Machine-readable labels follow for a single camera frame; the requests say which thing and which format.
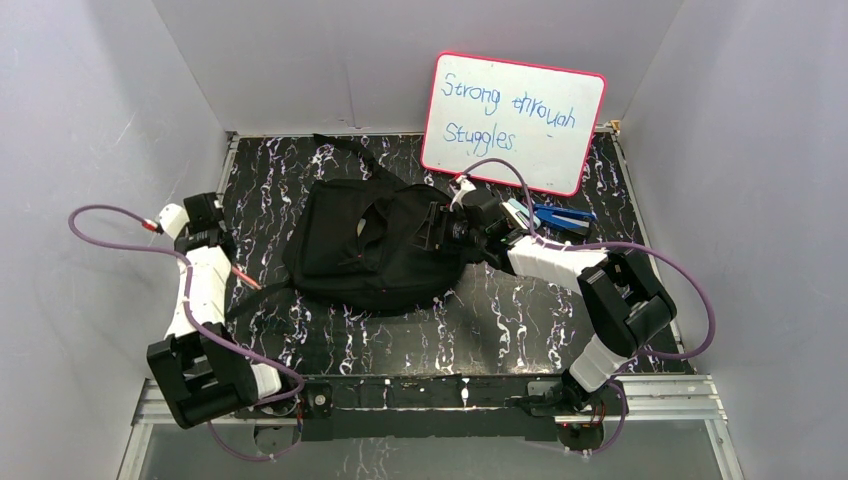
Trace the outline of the black backpack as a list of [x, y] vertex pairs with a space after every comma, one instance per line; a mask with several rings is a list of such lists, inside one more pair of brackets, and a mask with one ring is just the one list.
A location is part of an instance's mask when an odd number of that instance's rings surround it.
[[313, 139], [355, 153], [370, 175], [313, 184], [282, 253], [285, 279], [232, 306], [227, 319], [255, 312], [285, 289], [357, 311], [401, 314], [442, 295], [466, 265], [477, 264], [411, 244], [430, 203], [450, 203], [447, 194], [405, 182], [359, 142], [321, 134]]

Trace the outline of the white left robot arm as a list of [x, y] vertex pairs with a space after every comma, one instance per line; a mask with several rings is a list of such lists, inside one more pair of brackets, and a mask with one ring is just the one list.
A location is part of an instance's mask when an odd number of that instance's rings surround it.
[[147, 362], [175, 422], [183, 429], [260, 403], [275, 416], [294, 411], [297, 387], [275, 368], [253, 363], [199, 332], [201, 326], [230, 341], [225, 327], [225, 292], [232, 274], [235, 243], [214, 193], [169, 204], [158, 216], [174, 249], [187, 257], [190, 273], [178, 264], [177, 305], [164, 339], [147, 348]]

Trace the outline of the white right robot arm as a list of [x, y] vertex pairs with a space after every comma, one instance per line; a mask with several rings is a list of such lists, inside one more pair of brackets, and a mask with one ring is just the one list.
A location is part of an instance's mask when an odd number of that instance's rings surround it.
[[677, 308], [637, 247], [571, 250], [532, 236], [531, 225], [509, 203], [474, 190], [448, 204], [431, 203], [415, 244], [579, 293], [593, 336], [563, 372], [560, 386], [545, 395], [587, 414], [601, 403], [604, 385], [675, 318]]

